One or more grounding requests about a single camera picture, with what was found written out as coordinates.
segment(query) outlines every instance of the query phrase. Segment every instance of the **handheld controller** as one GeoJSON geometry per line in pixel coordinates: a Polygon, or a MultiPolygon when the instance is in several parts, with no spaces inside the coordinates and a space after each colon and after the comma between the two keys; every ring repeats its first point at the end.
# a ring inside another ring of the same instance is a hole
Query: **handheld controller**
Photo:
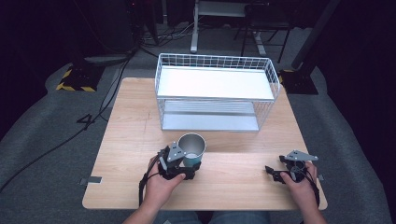
{"type": "Polygon", "coordinates": [[[300,183],[306,177],[306,161],[317,161],[317,156],[311,156],[306,153],[303,153],[299,150],[293,150],[287,156],[279,156],[281,162],[285,163],[286,168],[288,171],[275,171],[273,168],[269,166],[265,166],[265,171],[273,176],[274,181],[281,182],[285,184],[285,181],[280,176],[281,172],[287,173],[291,179],[296,182],[300,183]]]}
{"type": "Polygon", "coordinates": [[[194,179],[195,171],[199,170],[201,166],[201,162],[198,162],[192,167],[180,167],[183,158],[186,156],[186,152],[175,142],[171,147],[161,149],[158,156],[160,160],[158,164],[160,175],[168,180],[179,174],[185,174],[185,180],[194,179]]]}

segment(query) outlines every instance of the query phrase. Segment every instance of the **table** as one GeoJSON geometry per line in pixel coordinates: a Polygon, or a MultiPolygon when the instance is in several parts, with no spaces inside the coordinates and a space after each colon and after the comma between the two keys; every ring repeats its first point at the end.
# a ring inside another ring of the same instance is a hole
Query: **table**
{"type": "MultiPolygon", "coordinates": [[[[196,53],[198,50],[198,17],[199,15],[206,16],[226,16],[226,17],[245,17],[244,7],[247,3],[224,3],[214,1],[200,1],[195,0],[194,7],[194,28],[192,31],[191,39],[191,53],[196,53]]],[[[254,33],[254,40],[257,45],[257,49],[261,56],[265,56],[264,46],[262,39],[260,38],[260,32],[254,33]]]]}
{"type": "MultiPolygon", "coordinates": [[[[136,209],[138,183],[149,159],[188,132],[162,131],[152,78],[125,78],[100,146],[83,205],[90,209],[136,209]]],[[[282,89],[259,132],[198,132],[206,140],[201,169],[183,181],[164,205],[167,210],[291,210],[286,185],[264,172],[285,170],[279,155],[307,152],[282,89]]],[[[327,207],[321,185],[319,209],[327,207]]]]}

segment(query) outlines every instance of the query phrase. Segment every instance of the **chair leg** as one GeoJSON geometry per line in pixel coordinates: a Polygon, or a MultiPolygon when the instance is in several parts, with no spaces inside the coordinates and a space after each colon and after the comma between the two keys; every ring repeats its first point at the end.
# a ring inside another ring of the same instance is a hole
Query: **chair leg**
{"type": "Polygon", "coordinates": [[[280,51],[279,59],[277,60],[278,63],[280,63],[280,59],[282,58],[283,50],[284,50],[285,47],[286,47],[286,42],[288,41],[289,33],[290,33],[290,29],[289,29],[288,32],[286,33],[285,41],[283,41],[282,50],[280,51]]]}
{"type": "Polygon", "coordinates": [[[238,28],[238,31],[236,32],[235,36],[233,37],[233,40],[235,40],[236,37],[239,35],[239,32],[241,32],[241,29],[242,29],[242,27],[240,26],[240,27],[238,28]]]}
{"type": "Polygon", "coordinates": [[[245,44],[247,42],[247,36],[248,36],[248,28],[245,27],[245,33],[244,33],[244,41],[242,42],[242,50],[241,50],[241,57],[244,56],[244,51],[245,51],[245,44]]]}
{"type": "Polygon", "coordinates": [[[267,42],[270,42],[272,40],[272,38],[274,38],[274,36],[277,34],[278,30],[275,30],[274,33],[271,35],[270,38],[268,38],[267,42]]]}

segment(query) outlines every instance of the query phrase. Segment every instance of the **wire rack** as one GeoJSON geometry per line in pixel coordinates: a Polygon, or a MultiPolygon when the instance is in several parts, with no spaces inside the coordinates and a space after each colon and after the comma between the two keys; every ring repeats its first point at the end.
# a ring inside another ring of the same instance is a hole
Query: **wire rack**
{"type": "Polygon", "coordinates": [[[157,64],[163,130],[259,131],[279,90],[268,58],[161,54],[157,64]]]}

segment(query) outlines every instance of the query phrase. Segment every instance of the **wrist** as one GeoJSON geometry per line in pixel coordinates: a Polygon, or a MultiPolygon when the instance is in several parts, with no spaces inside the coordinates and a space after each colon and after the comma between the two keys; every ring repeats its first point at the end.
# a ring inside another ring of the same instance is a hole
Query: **wrist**
{"type": "Polygon", "coordinates": [[[151,203],[150,201],[143,201],[139,207],[139,210],[149,217],[157,216],[160,209],[161,207],[157,203],[151,203]]]}
{"type": "Polygon", "coordinates": [[[319,212],[318,205],[314,201],[306,201],[304,203],[298,203],[298,207],[303,214],[310,214],[319,212]]]}
{"type": "Polygon", "coordinates": [[[319,209],[317,206],[313,207],[303,207],[300,209],[301,213],[304,218],[304,223],[321,223],[318,222],[318,219],[322,218],[322,214],[320,213],[319,209]]]}

